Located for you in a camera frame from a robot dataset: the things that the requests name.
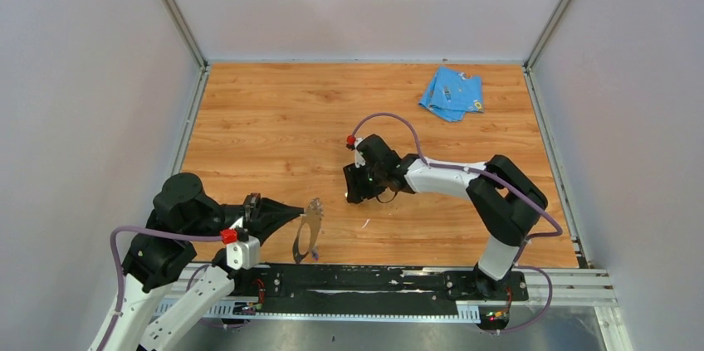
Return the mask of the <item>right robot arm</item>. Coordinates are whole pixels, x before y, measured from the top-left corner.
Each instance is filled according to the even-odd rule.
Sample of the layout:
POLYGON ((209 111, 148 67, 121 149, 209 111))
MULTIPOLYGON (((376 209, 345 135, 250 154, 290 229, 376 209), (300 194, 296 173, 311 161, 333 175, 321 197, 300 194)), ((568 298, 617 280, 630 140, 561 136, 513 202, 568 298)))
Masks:
POLYGON ((346 200, 358 204, 392 193, 438 193, 472 203, 489 238, 477 262, 476 292, 495 299, 507 287, 524 241, 548 206, 545 194, 506 156, 451 163, 419 154, 400 157, 377 134, 348 136, 354 162, 343 168, 346 200))

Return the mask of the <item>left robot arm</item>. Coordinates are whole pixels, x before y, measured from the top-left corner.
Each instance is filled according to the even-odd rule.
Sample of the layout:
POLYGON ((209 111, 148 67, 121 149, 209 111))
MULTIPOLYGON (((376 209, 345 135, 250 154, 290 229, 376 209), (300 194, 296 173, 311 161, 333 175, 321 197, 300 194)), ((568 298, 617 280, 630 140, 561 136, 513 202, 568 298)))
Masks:
POLYGON ((117 227, 110 234, 117 291, 90 349, 167 350, 205 313, 229 295, 251 295, 238 313, 253 315, 271 293, 252 269, 265 241, 305 212, 302 207, 249 194, 239 205, 206 194, 195 173, 169 177, 153 199, 146 224, 117 227), (195 243, 220 245, 187 291, 158 319, 156 308, 197 252, 195 243))

